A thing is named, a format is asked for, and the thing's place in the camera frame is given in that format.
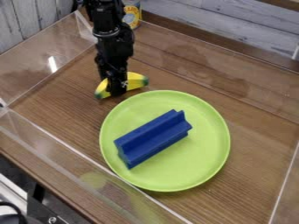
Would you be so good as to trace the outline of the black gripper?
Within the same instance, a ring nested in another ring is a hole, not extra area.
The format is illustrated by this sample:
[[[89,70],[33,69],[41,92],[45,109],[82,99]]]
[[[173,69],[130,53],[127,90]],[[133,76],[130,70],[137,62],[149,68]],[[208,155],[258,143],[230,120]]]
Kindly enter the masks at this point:
[[[129,58],[134,56],[135,34],[127,24],[119,26],[119,34],[101,38],[97,43],[95,62],[101,79],[107,78],[107,91],[113,96],[127,92],[127,74],[109,73],[110,70],[126,71]]]

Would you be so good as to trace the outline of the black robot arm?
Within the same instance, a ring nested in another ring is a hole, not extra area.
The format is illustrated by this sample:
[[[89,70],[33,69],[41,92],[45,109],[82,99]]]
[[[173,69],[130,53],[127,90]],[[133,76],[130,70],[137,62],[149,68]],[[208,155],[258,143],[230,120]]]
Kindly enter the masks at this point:
[[[95,62],[107,92],[119,96],[127,92],[127,61],[134,56],[135,34],[123,21],[122,0],[83,0],[89,20],[94,23],[93,35],[98,39]]]

